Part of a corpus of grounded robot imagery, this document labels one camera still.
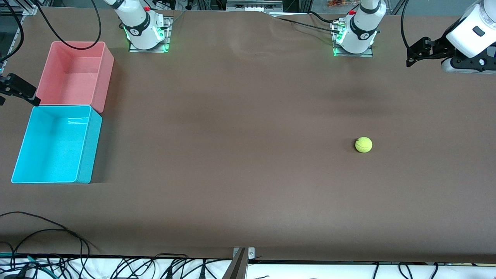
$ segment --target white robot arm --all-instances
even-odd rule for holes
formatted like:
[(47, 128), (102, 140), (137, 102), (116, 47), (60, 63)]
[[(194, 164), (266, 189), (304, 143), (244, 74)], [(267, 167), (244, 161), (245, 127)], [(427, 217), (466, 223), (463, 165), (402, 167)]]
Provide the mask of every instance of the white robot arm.
[(139, 0), (104, 0), (112, 7), (124, 25), (128, 39), (138, 49), (154, 48), (164, 38), (160, 28), (164, 16), (143, 7)]
[(361, 0), (357, 12), (344, 17), (346, 28), (336, 43), (351, 54), (365, 52), (373, 44), (377, 27), (385, 14), (384, 0)]
[(496, 73), (496, 0), (477, 0), (435, 41), (407, 46), (407, 67), (420, 60), (444, 59), (446, 72)]

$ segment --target power cable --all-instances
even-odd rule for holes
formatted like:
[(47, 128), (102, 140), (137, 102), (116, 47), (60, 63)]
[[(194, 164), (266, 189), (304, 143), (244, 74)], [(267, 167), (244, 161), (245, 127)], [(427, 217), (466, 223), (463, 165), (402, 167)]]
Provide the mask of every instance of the power cable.
[(410, 47), (410, 45), (406, 41), (404, 20), (405, 20), (405, 11), (406, 11), (406, 7), (408, 5), (408, 2), (410, 2), (410, 0), (405, 0), (405, 3), (403, 4), (403, 11), (401, 12), (401, 20), (400, 20), (401, 39), (403, 40), (403, 44), (405, 45), (407, 51), (409, 53), (413, 54), (415, 57), (419, 58), (419, 60), (423, 60), (423, 59), (435, 60), (435, 59), (445, 58), (445, 53), (433, 54), (433, 55), (429, 55), (429, 56), (421, 56), (421, 55), (415, 53), (415, 51), (413, 51), (413, 49)]
[(373, 272), (372, 279), (375, 279), (375, 277), (377, 276), (377, 271), (379, 271), (379, 262), (375, 263), (375, 270)]
[(75, 49), (75, 50), (87, 50), (87, 49), (90, 49), (92, 47), (94, 47), (99, 41), (100, 41), (100, 37), (102, 36), (102, 21), (100, 19), (100, 14), (98, 12), (98, 8), (96, 7), (96, 4), (95, 4), (95, 1), (94, 0), (90, 0), (91, 3), (93, 4), (93, 7), (95, 8), (95, 12), (96, 12), (96, 17), (98, 19), (98, 36), (95, 40), (95, 42), (93, 42), (91, 45), (87, 46), (87, 47), (84, 47), (84, 48), (80, 48), (80, 47), (75, 47), (75, 46), (72, 46), (70, 44), (68, 44), (66, 41), (64, 41), (62, 39), (62, 37), (60, 37), (60, 35), (55, 31), (55, 29), (53, 28), (53, 26), (50, 24), (50, 22), (48, 21), (45, 13), (43, 12), (43, 9), (41, 9), (41, 3), (39, 3), (39, 0), (35, 0), (34, 1), (34, 4), (38, 7), (38, 9), (40, 10), (40, 13), (41, 13), (41, 16), (43, 17), (43, 19), (46, 21), (48, 27), (50, 28), (50, 30), (53, 32), (53, 34), (63, 43), (65, 44), (66, 46), (72, 48), (72, 49)]
[(19, 20), (19, 18), (15, 14), (15, 11), (12, 8), (12, 6), (8, 3), (8, 0), (3, 0), (3, 3), (5, 3), (5, 5), (7, 6), (8, 10), (12, 14), (12, 16), (14, 17), (15, 22), (17, 23), (17, 27), (19, 28), (19, 35), (21, 36), (21, 38), (19, 40), (19, 44), (17, 45), (17, 47), (15, 47), (15, 49), (11, 53), (9, 53), (5, 57), (1, 58), (0, 59), (0, 63), (4, 62), (5, 60), (7, 60), (10, 57), (12, 57), (12, 55), (14, 55), (17, 51), (19, 51), (19, 49), (21, 48), (22, 44), (24, 43), (24, 29), (22, 29), (21, 21)]
[(331, 30), (331, 29), (327, 29), (327, 28), (322, 28), (322, 27), (318, 27), (318, 26), (314, 26), (314, 25), (310, 25), (310, 24), (306, 24), (306, 23), (302, 23), (302, 22), (298, 22), (298, 21), (294, 21), (294, 20), (290, 20), (290, 19), (280, 18), (280, 17), (278, 17), (278, 19), (284, 20), (284, 21), (288, 21), (288, 22), (292, 22), (292, 23), (296, 23), (296, 24), (303, 25), (303, 26), (308, 26), (308, 27), (311, 27), (311, 28), (319, 29), (319, 30), (328, 31), (328, 32), (331, 32), (331, 33), (339, 33), (338, 30)]

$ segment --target wire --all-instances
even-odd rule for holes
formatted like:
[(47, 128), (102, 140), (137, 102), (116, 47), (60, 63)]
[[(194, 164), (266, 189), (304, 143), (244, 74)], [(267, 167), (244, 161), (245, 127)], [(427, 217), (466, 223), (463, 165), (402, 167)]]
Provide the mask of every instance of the wire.
[(3, 243), (5, 245), (7, 245), (10, 249), (10, 253), (12, 255), (12, 257), (10, 258), (10, 268), (13, 268), (15, 267), (15, 257), (14, 257), (14, 248), (12, 247), (12, 244), (6, 242), (6, 241), (0, 241), (0, 243)]
[(155, 6), (157, 5), (157, 3), (160, 3), (160, 4), (162, 4), (162, 5), (164, 5), (164, 6), (166, 6), (167, 8), (169, 8), (169, 9), (171, 9), (171, 10), (172, 10), (172, 7), (171, 7), (169, 4), (167, 4), (167, 3), (163, 2), (162, 0), (153, 0), (153, 1), (152, 1), (152, 3), (154, 3), (154, 4), (155, 4)]
[(308, 27), (315, 28), (315, 29), (320, 29), (320, 30), (328, 31), (328, 32), (331, 32), (331, 33), (339, 33), (338, 30), (331, 30), (331, 29), (327, 29), (327, 28), (322, 28), (322, 27), (318, 27), (318, 26), (314, 26), (314, 25), (310, 25), (310, 24), (306, 24), (306, 23), (302, 23), (302, 22), (298, 22), (298, 21), (294, 21), (294, 20), (290, 20), (290, 19), (280, 18), (280, 17), (278, 17), (278, 19), (284, 20), (284, 21), (288, 21), (288, 22), (292, 22), (292, 23), (296, 23), (296, 24), (303, 25), (303, 26), (308, 26)]
[(293, 2), (291, 2), (291, 4), (288, 5), (288, 8), (286, 10), (284, 10), (283, 12), (287, 12), (291, 8), (291, 5), (293, 5), (294, 2), (296, 2), (296, 0), (293, 0)]
[[(81, 260), (81, 272), (79, 273), (79, 278), (81, 278), (81, 275), (83, 273), (83, 271), (85, 270), (85, 265), (86, 263), (88, 262), (88, 258), (89, 258), (89, 255), (90, 255), (90, 246), (88, 244), (88, 241), (85, 240), (84, 238), (82, 238), (81, 236), (79, 236), (77, 233), (75, 233), (74, 231), (68, 229), (67, 227), (65, 227), (64, 225), (62, 224), (59, 224), (55, 221), (52, 221), (50, 219), (47, 219), (45, 217), (42, 217), (42, 216), (39, 216), (39, 215), (35, 215), (35, 214), (32, 214), (32, 213), (28, 213), (28, 212), (24, 212), (24, 211), (11, 211), (11, 212), (7, 212), (7, 213), (3, 213), (3, 214), (0, 214), (0, 217), (4, 217), (6, 215), (10, 215), (10, 214), (23, 214), (23, 215), (27, 215), (27, 216), (31, 216), (31, 217), (35, 217), (35, 218), (38, 218), (38, 219), (41, 219), (41, 220), (44, 220), (44, 221), (47, 221), (51, 224), (54, 224), (62, 229), (44, 229), (44, 230), (38, 230), (28, 236), (26, 236), (23, 240), (21, 240), (19, 242), (19, 244), (15, 247), (14, 249), (14, 252), (17, 252), (17, 250), (19, 249), (19, 247), (21, 246), (22, 243), (24, 243), (27, 239), (29, 239), (30, 237), (40, 233), (40, 232), (44, 232), (44, 231), (65, 231), (67, 233), (69, 233), (70, 235), (74, 236), (75, 238), (77, 238), (79, 240), (79, 243), (80, 243), (80, 249), (79, 249), (79, 259)], [(86, 259), (83, 261), (83, 244), (86, 246), (86, 249), (88, 251), (87, 255), (86, 255)]]
[(316, 16), (316, 17), (317, 17), (318, 19), (320, 19), (321, 21), (323, 21), (323, 22), (327, 22), (327, 23), (332, 23), (332, 22), (335, 20), (335, 19), (334, 19), (334, 20), (327, 20), (327, 19), (325, 19), (325, 18), (321, 17), (318, 13), (316, 13), (316, 12), (314, 12), (314, 11), (308, 11), (307, 13), (308, 13), (308, 14), (313, 14), (314, 16)]
[[(208, 265), (208, 264), (211, 264), (211, 263), (219, 262), (219, 261), (225, 261), (225, 260), (222, 260), (222, 259), (219, 259), (219, 260), (213, 260), (213, 261), (210, 261), (210, 262), (208, 262), (208, 263), (205, 263), (205, 266), (206, 266), (206, 265)], [(183, 275), (181, 275), (181, 277), (179, 277), (179, 278), (180, 278), (180, 279), (184, 279), (184, 278), (186, 278), (189, 274), (191, 274), (193, 271), (195, 271), (195, 270), (197, 270), (197, 269), (201, 268), (202, 266), (203, 266), (203, 264), (201, 264), (201, 265), (199, 265), (199, 266), (195, 267), (194, 269), (192, 269), (192, 270), (190, 270), (189, 272), (187, 272), (186, 274), (184, 274), (184, 276), (183, 276)]]
[(21, 21), (19, 20), (19, 18), (15, 14), (15, 11), (12, 8), (12, 6), (8, 3), (8, 0), (3, 0), (3, 2), (8, 7), (8, 10), (12, 14), (12, 16), (14, 17), (15, 22), (17, 23), (17, 26), (19, 27), (19, 34), (20, 34), (21, 38), (20, 38), (20, 41), (19, 41), (19, 44), (17, 45), (17, 47), (15, 47), (15, 49), (11, 53), (7, 54), (5, 57), (3, 57), (2, 59), (0, 59), (0, 63), (2, 63), (3, 61), (9, 59), (10, 57), (12, 57), (12, 55), (14, 55), (21, 48), (22, 43), (24, 43), (24, 29), (22, 29)]
[(148, 5), (148, 7), (149, 7), (150, 9), (152, 9), (152, 6), (150, 6), (150, 3), (148, 3), (146, 0), (143, 0), (143, 1), (145, 2), (145, 4), (147, 4), (147, 5)]
[(409, 53), (413, 54), (414, 56), (416, 56), (417, 58), (419, 58), (419, 60), (423, 60), (423, 59), (434, 60), (434, 59), (444, 58), (445, 57), (444, 55), (446, 53), (434, 54), (434, 55), (429, 55), (429, 56), (421, 56), (421, 55), (415, 53), (412, 50), (412, 48), (410, 47), (410, 45), (408, 44), (408, 42), (406, 41), (404, 19), (405, 19), (406, 6), (408, 5), (408, 2), (410, 2), (410, 0), (405, 0), (405, 3), (403, 5), (403, 11), (401, 12), (401, 20), (400, 20), (401, 39), (403, 40), (403, 44), (405, 45), (407, 51)]
[(434, 269), (433, 274), (431, 275), (431, 279), (434, 279), (434, 276), (436, 275), (437, 270), (439, 269), (439, 265), (437, 263), (434, 263), (434, 265), (435, 265), (435, 269)]
[[(37, 264), (36, 260), (35, 260), (35, 259), (33, 259), (33, 258), (31, 258), (29, 255), (27, 256), (27, 258), (28, 258), (28, 260), (29, 260), (29, 261), (31, 261), (31, 262), (33, 262), (33, 263), (36, 263), (36, 264)], [(44, 272), (46, 272), (48, 275), (50, 275), (50, 277), (52, 277), (53, 279), (60, 279), (58, 276), (56, 276), (53, 272), (49, 271), (47, 268), (42, 267), (41, 269), (42, 269)]]
[(205, 269), (207, 270), (208, 273), (210, 273), (210, 275), (212, 275), (212, 277), (214, 279), (217, 279), (217, 277), (212, 273), (212, 271), (210, 271), (210, 269), (208, 269), (207, 265), (205, 264)]
[(171, 27), (172, 27), (172, 25), (174, 25), (174, 23), (176, 23), (176, 21), (178, 21), (178, 20), (181, 18), (181, 16), (183, 16), (183, 14), (184, 14), (185, 12), (186, 12), (185, 10), (184, 10), (184, 11), (182, 11), (182, 12), (181, 12), (181, 14), (178, 16), (178, 18), (176, 18), (176, 20), (173, 20), (173, 21), (172, 21), (171, 25), (161, 27), (161, 29), (162, 29), (162, 30), (165, 30), (165, 29), (169, 29), (169, 28), (171, 28)]
[(95, 40), (95, 42), (93, 44), (91, 44), (90, 46), (87, 46), (87, 47), (84, 47), (84, 48), (79, 48), (79, 47), (75, 47), (75, 46), (72, 46), (70, 44), (68, 44), (66, 41), (64, 41), (60, 36), (59, 34), (55, 31), (55, 29), (53, 28), (53, 26), (50, 24), (50, 22), (48, 21), (47, 17), (45, 16), (45, 13), (43, 12), (43, 10), (41, 9), (41, 4), (39, 3), (39, 0), (35, 0), (34, 1), (34, 4), (38, 7), (38, 9), (40, 10), (40, 13), (41, 13), (41, 16), (44, 18), (44, 20), (46, 21), (48, 27), (50, 28), (50, 30), (53, 32), (53, 34), (62, 42), (64, 43), (66, 46), (72, 48), (72, 49), (76, 49), (76, 50), (87, 50), (87, 49), (90, 49), (92, 47), (94, 47), (99, 41), (100, 41), (100, 37), (102, 36), (102, 21), (100, 20), (100, 14), (98, 13), (98, 8), (96, 7), (96, 4), (95, 4), (95, 1), (94, 0), (90, 0), (91, 3), (93, 4), (93, 7), (95, 8), (95, 12), (96, 12), (96, 17), (98, 19), (98, 36)]
[(394, 15), (397, 15), (398, 14), (398, 12), (401, 9), (401, 6), (403, 6), (404, 3), (405, 3), (405, 0), (401, 0), (401, 2), (398, 2), (398, 4), (396, 5), (396, 7), (394, 7), (394, 9), (392, 11)]
[(376, 262), (375, 264), (376, 264), (376, 266), (375, 266), (375, 270), (373, 272), (372, 279), (375, 279), (375, 277), (377, 276), (377, 271), (379, 271), (379, 262)]
[[(406, 275), (403, 273), (403, 271), (401, 270), (401, 266), (404, 265), (406, 266), (406, 269), (408, 270), (408, 274), (410, 275), (410, 277), (406, 277)], [(410, 271), (410, 268), (408, 267), (408, 265), (406, 263), (399, 263), (398, 264), (398, 270), (400, 271), (401, 275), (405, 278), (405, 279), (413, 279), (413, 276), (412, 276), (412, 272)]]

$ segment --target yellow tennis ball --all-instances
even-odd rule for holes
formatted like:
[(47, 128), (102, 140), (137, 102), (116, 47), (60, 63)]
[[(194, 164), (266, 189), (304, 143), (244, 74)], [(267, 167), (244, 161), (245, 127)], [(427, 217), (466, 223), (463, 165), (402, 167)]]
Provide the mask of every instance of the yellow tennis ball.
[(360, 153), (367, 153), (372, 149), (372, 140), (368, 137), (361, 137), (355, 142), (355, 148)]

